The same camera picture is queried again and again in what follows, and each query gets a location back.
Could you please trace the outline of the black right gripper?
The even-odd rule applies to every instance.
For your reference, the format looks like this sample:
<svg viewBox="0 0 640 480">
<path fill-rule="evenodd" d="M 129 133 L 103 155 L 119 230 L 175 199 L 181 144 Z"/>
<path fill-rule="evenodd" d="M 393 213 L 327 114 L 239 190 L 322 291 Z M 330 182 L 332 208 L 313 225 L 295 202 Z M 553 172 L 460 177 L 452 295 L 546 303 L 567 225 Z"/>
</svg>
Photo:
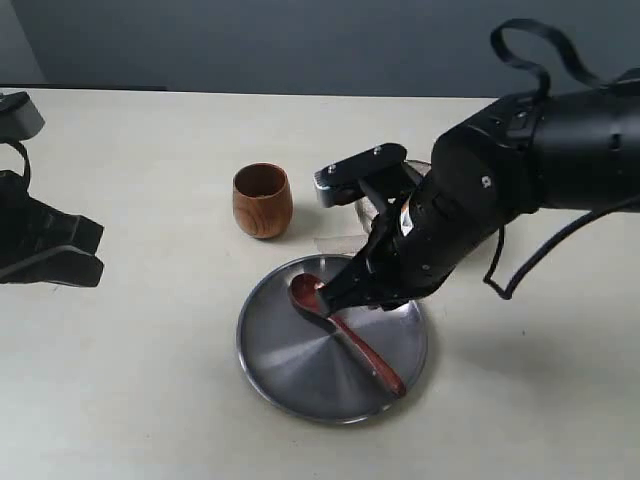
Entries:
<svg viewBox="0 0 640 480">
<path fill-rule="evenodd" d="M 537 108 L 525 94 L 494 101 L 435 141 L 431 169 L 405 200 L 393 233 L 318 288 L 325 316 L 394 310 L 434 293 L 476 247 L 538 208 L 527 150 Z"/>
</svg>

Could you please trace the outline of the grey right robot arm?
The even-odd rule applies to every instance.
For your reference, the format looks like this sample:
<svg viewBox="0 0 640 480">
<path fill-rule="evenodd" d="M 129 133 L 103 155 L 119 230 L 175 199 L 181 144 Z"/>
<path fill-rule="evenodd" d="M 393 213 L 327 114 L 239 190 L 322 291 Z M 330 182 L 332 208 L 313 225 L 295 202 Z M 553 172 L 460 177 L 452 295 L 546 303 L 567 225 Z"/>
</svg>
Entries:
<svg viewBox="0 0 640 480">
<path fill-rule="evenodd" d="M 425 175 L 384 143 L 314 176 L 320 202 L 367 198 L 364 247 L 318 293 L 325 313 L 394 309 L 434 293 L 520 215 L 574 209 L 587 221 L 639 208 L 639 81 L 535 99 L 504 96 L 442 134 Z"/>
</svg>

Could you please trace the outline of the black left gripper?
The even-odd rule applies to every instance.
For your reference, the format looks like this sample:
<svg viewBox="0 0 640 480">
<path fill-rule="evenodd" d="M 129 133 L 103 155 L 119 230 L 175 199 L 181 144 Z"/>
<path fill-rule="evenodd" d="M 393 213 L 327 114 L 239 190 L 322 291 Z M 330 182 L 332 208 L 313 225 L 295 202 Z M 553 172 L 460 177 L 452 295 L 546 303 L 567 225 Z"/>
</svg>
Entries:
<svg viewBox="0 0 640 480">
<path fill-rule="evenodd" d="M 1 283 L 96 287 L 104 263 L 96 257 L 104 227 L 46 205 L 23 177 L 1 171 Z"/>
</svg>

